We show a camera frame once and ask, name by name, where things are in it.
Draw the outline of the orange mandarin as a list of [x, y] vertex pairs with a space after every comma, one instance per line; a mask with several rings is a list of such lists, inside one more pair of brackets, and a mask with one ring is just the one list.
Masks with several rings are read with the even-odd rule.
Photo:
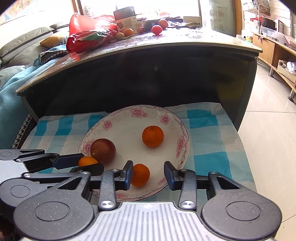
[[91, 157], [91, 156], [84, 156], [82, 157], [79, 161], [78, 161], [78, 167], [84, 167], [84, 166], [88, 166], [88, 165], [94, 165], [94, 164], [98, 164], [99, 162]]
[[136, 164], [133, 166], [133, 176], [131, 180], [131, 185], [135, 187], [144, 186], [150, 177], [150, 171], [144, 164]]
[[142, 132], [142, 142], [149, 148], [156, 148], [162, 144], [164, 132], [159, 126], [147, 126]]

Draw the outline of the large dark red plum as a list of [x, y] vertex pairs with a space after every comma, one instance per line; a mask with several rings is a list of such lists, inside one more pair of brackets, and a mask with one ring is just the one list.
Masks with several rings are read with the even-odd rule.
[[96, 161], [107, 165], [114, 160], [116, 156], [116, 147], [109, 139], [99, 138], [92, 143], [90, 155]]

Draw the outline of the blue white checkered tablecloth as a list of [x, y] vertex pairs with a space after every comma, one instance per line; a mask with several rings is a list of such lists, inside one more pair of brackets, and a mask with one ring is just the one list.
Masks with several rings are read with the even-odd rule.
[[[241, 139], [225, 110], [218, 103], [204, 102], [166, 107], [185, 124], [190, 138], [189, 155], [183, 168], [206, 176], [216, 171], [255, 190], [256, 186]], [[30, 132], [23, 149], [43, 149], [60, 155], [80, 153], [86, 133], [105, 112], [45, 116]], [[179, 194], [167, 186], [146, 201], [177, 201]]]

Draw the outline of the teal sofa blanket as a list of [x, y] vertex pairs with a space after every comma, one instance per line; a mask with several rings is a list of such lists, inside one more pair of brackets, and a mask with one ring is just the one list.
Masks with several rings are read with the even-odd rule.
[[32, 67], [14, 75], [1, 89], [1, 149], [10, 149], [28, 116], [16, 90], [36, 76], [38, 73], [55, 63], [59, 57], [67, 55], [66, 45], [58, 45], [39, 54]]

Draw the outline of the grey sofa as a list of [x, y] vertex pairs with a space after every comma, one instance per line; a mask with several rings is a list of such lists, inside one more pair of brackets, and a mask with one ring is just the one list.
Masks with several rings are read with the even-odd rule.
[[4, 87], [14, 75], [33, 66], [40, 53], [49, 50], [41, 46], [40, 42], [51, 35], [63, 36], [60, 45], [64, 44], [69, 36], [69, 25], [56, 23], [31, 30], [1, 48], [1, 87]]

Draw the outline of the dark coffee table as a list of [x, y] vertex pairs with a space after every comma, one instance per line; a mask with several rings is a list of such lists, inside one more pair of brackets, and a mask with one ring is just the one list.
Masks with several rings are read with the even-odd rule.
[[169, 28], [56, 59], [16, 93], [35, 120], [139, 104], [214, 102], [239, 128], [260, 53], [213, 30]]

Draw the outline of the yellow cushion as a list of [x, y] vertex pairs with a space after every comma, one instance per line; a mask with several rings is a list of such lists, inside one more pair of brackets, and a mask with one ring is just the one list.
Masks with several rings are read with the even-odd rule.
[[46, 39], [42, 40], [40, 42], [40, 45], [50, 49], [50, 48], [60, 45], [60, 43], [62, 42], [63, 39], [64, 39], [63, 36], [51, 35], [51, 36], [47, 37]]

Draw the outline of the red green snack bag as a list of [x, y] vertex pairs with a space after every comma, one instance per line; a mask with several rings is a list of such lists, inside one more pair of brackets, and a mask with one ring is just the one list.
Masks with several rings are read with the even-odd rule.
[[116, 30], [100, 29], [77, 32], [69, 36], [66, 50], [69, 53], [83, 53], [110, 43], [116, 36]]

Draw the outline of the red plastic bag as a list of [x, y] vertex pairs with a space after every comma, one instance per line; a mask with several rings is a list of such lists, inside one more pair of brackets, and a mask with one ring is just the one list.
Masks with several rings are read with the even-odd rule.
[[101, 15], [90, 17], [74, 13], [69, 23], [69, 35], [88, 30], [100, 30], [102, 28], [117, 31], [114, 16]]

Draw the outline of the red tomato on table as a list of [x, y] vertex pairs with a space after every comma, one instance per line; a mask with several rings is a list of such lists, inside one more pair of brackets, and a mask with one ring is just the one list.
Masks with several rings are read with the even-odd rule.
[[159, 36], [162, 31], [163, 28], [160, 25], [154, 25], [151, 28], [151, 32], [156, 36]]

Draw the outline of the wooden tv cabinet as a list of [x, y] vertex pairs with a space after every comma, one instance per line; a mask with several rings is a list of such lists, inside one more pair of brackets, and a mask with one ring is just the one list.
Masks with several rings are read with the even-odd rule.
[[262, 49], [258, 58], [269, 66], [269, 76], [273, 77], [274, 73], [277, 73], [291, 88], [287, 98], [295, 103], [295, 70], [288, 70], [288, 67], [295, 65], [295, 50], [256, 33], [253, 33], [252, 43]]

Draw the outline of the cardboard box on table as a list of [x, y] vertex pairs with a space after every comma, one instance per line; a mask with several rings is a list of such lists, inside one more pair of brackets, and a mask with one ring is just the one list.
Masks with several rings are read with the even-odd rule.
[[134, 33], [137, 33], [137, 18], [133, 6], [118, 9], [113, 12], [113, 15], [119, 32], [132, 29]]

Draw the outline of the orange fruit on table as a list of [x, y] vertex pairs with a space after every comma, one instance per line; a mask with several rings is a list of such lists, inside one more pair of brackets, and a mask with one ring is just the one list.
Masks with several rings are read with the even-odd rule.
[[165, 19], [159, 20], [158, 24], [162, 27], [163, 30], [168, 27], [168, 22]]

